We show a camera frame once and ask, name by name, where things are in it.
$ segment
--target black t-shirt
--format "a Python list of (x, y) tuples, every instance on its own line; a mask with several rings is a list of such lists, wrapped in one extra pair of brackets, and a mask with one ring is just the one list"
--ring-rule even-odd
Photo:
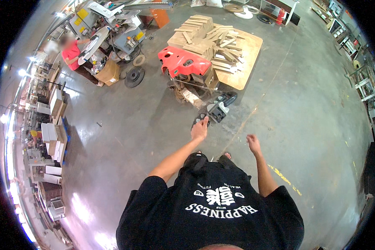
[(284, 186), (264, 198), (246, 173), (216, 162), (183, 167), (170, 188), (147, 177), (131, 192), (116, 233), (120, 250), (298, 249), (303, 237), (303, 219)]

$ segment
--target hand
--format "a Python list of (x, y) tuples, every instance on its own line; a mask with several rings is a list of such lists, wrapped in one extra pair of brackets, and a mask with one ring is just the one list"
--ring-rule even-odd
[(92, 36), (89, 40), (94, 40), (94, 39), (96, 39), (97, 37), (99, 37), (98, 35), (94, 35), (94, 36)]
[(82, 52), (82, 53), (80, 53), (79, 54), (79, 56), (78, 56), (78, 58), (81, 58), (81, 57), (83, 57), (84, 55), (86, 54), (86, 52), (84, 51), (84, 52)]
[(249, 143), (249, 148), (254, 156), (261, 154), (260, 142), (255, 134), (248, 134), (246, 136), (247, 142)]
[(207, 137), (208, 116), (193, 125), (190, 131), (192, 140), (204, 140)]

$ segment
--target woman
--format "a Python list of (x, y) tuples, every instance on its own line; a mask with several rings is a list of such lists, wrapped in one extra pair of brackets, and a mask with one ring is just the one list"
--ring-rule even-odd
[(60, 39), (60, 47), (61, 47), (61, 50), (63, 51), (61, 55), (65, 63), (69, 66), (71, 70), (87, 78), (89, 81), (91, 81), (95, 85), (101, 87), (104, 85), (104, 82), (97, 80), (94, 76), (90, 74), (90, 71), (84, 68), (84, 67), (87, 67), (91, 69), (93, 67), (93, 64), (89, 61), (85, 62), (82, 65), (78, 64), (79, 57), (82, 57), (85, 55), (85, 52), (81, 53), (81, 51), (78, 48), (78, 45), (88, 43), (91, 40), (95, 39), (96, 37), (97, 36), (94, 35), (90, 39), (74, 40), (73, 38), (69, 36), (63, 36)]

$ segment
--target fire extinguisher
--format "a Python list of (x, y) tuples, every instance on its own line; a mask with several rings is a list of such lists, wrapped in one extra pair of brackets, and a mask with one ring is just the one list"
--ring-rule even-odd
[(278, 18), (276, 18), (276, 23), (281, 24), (282, 23), (282, 18), (285, 16), (285, 10), (281, 8), (278, 14)]

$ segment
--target man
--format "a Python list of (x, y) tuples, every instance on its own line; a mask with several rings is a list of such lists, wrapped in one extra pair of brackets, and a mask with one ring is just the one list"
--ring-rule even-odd
[(196, 123), (192, 140), (131, 192), (116, 233), (119, 249), (298, 249), (303, 219), (286, 188), (272, 178), (255, 135), (247, 141), (257, 162), (259, 194), (229, 153), (217, 163), (201, 151), (190, 154), (206, 138), (207, 122), (205, 117)]
[(87, 78), (90, 82), (97, 86), (103, 86), (104, 83), (102, 81), (97, 80), (90, 71), (86, 70), (84, 67), (87, 67), (88, 69), (91, 69), (93, 67), (93, 64), (89, 61), (85, 62), (82, 65), (78, 64), (78, 59), (85, 55), (85, 52), (82, 52), (79, 50), (78, 45), (79, 44), (85, 44), (93, 39), (95, 39), (97, 35), (94, 35), (90, 39), (84, 39), (84, 40), (75, 40), (72, 37), (69, 36), (63, 36), (60, 39), (60, 47), (63, 51), (61, 53), (65, 63), (69, 66), (69, 68), (76, 73), (80, 74), (81, 76)]

